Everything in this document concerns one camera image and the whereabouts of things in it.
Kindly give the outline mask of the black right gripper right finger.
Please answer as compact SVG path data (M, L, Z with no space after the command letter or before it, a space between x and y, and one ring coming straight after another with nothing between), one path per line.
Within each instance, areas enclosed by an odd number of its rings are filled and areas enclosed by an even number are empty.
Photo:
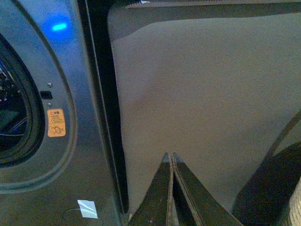
M173 154L173 169L173 196L179 225L242 225L219 204L176 153Z

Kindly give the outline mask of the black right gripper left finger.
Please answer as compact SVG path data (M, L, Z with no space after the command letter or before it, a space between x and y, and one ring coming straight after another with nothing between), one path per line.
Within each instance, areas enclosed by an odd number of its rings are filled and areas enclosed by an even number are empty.
M174 170L172 157L165 153L152 182L131 220L130 226L171 226Z

